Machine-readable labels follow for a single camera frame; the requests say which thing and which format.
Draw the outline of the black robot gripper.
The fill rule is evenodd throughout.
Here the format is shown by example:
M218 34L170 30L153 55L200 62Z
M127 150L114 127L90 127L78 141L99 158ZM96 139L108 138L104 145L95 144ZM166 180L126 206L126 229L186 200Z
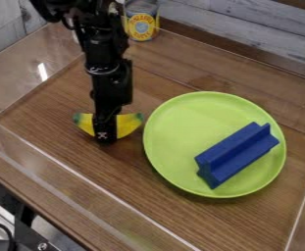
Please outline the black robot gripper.
M98 143L112 143L116 141L114 114L133 102L133 61L121 59L107 64L86 61L86 71L91 76L94 138Z

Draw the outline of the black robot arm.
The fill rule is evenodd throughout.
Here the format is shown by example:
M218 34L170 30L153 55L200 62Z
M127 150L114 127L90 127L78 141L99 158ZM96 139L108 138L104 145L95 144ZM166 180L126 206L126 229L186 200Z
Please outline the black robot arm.
M98 143L119 136L122 107L133 102L133 62L123 57L129 36L115 3L103 0L29 0L48 23L75 32L91 77L94 112L76 113L74 123Z

